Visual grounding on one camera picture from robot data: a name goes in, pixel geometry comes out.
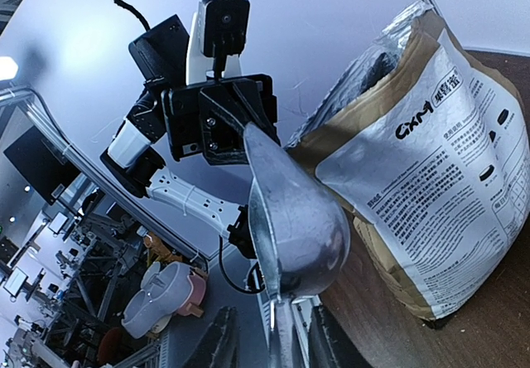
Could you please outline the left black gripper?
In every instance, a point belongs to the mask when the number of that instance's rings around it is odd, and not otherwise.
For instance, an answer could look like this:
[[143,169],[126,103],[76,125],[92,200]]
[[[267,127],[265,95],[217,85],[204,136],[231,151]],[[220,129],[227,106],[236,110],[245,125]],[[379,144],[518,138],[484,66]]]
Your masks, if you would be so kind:
[[277,97],[272,77],[247,75],[161,92],[172,157],[202,154],[209,165],[248,165],[243,132],[249,123],[273,142],[277,136]]

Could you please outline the metal food scoop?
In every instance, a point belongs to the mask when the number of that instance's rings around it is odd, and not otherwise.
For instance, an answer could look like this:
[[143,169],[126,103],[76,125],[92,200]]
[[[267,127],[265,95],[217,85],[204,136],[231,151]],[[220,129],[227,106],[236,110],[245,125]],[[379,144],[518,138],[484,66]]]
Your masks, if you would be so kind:
[[253,174],[248,225],[271,306],[267,364],[302,367],[292,306],[337,279],[349,222],[335,197],[256,125],[245,127],[243,144]]

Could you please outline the dog food bag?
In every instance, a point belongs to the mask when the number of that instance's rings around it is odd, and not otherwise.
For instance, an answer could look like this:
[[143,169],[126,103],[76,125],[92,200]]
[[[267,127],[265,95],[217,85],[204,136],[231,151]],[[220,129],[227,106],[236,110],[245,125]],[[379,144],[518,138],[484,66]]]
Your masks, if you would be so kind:
[[336,195],[394,296],[427,322],[473,297],[529,215],[521,95],[420,0],[349,64],[287,151]]

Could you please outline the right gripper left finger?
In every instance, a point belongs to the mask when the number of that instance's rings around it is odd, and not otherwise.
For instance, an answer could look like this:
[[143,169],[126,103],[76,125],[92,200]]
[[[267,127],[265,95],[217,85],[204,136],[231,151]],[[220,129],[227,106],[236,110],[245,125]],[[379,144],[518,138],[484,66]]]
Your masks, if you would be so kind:
[[234,368],[239,366],[239,320],[235,307],[222,307],[198,345],[185,361],[185,368]]

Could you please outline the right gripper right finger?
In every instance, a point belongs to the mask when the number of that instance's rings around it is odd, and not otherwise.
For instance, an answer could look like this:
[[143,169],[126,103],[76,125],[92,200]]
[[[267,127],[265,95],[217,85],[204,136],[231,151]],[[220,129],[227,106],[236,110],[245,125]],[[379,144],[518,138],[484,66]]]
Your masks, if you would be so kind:
[[372,367],[325,305],[312,308],[308,341],[310,367]]

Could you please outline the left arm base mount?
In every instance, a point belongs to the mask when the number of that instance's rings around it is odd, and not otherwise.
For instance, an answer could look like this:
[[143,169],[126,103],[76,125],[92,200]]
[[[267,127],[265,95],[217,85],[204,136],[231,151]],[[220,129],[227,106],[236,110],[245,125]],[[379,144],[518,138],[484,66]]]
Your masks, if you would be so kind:
[[245,293],[258,294],[265,289],[263,275],[253,246],[248,223],[248,206],[238,207],[238,217],[228,226],[229,243],[235,246],[239,253],[252,261],[245,283]]

